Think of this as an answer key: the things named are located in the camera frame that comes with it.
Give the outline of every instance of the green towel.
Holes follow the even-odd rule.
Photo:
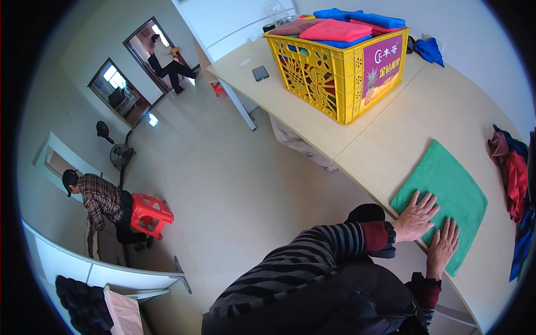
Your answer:
[[[421,192],[420,198],[431,192],[437,196],[436,204],[441,206],[431,219],[435,228],[422,237],[428,246],[436,230],[443,229],[447,217],[455,219],[460,227],[458,249],[446,266],[447,273],[454,277],[482,223],[488,199],[469,172],[436,140],[430,144],[411,176],[394,196],[391,207],[398,214],[402,213],[416,190]]]

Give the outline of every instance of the red plastic stool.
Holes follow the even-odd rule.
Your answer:
[[[216,93],[216,98],[220,97],[220,93],[226,93],[225,89],[223,89],[222,87],[219,87],[220,82],[217,82],[216,85],[214,85],[214,83],[210,83],[210,85],[212,86],[214,93]]]
[[[159,241],[162,240],[162,229],[165,224],[172,224],[175,217],[169,210],[165,200],[158,200],[141,193],[132,194],[132,217],[130,225],[142,233],[156,237]],[[141,227],[139,222],[143,221],[144,227]],[[153,230],[149,230],[148,225],[154,226]]]

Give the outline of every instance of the striped sweater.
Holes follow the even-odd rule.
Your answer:
[[[290,244],[277,248],[232,283],[210,308],[211,317],[236,317],[284,299],[314,281],[337,274],[345,260],[387,245],[384,222],[316,226],[299,234]],[[429,325],[441,285],[406,286],[427,315]]]

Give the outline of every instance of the shoe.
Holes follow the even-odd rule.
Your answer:
[[[143,249],[145,249],[145,246],[143,245],[143,243],[134,244],[134,251],[138,252],[138,251],[142,251]]]
[[[149,236],[149,238],[145,241],[145,244],[147,245],[147,249],[150,249],[153,246],[154,242],[154,236]]]

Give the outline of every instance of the doorway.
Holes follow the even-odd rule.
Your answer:
[[[147,99],[128,81],[110,58],[101,66],[87,87],[132,128],[136,127],[145,113],[151,109]]]
[[[130,54],[134,57],[136,62],[142,67],[145,73],[153,80],[153,82],[158,86],[163,94],[167,94],[171,91],[172,86],[169,81],[169,76],[165,75],[159,77],[155,70],[151,67],[149,63],[149,57],[153,53],[153,43],[151,41],[151,36],[159,34],[162,43],[170,49],[174,49],[175,45],[171,42],[168,35],[162,30],[160,24],[154,18],[150,18],[146,23],[139,27],[135,32],[133,32],[124,42],[123,45],[127,48]],[[187,66],[186,61],[182,57],[180,52],[176,52],[174,55],[175,59]]]

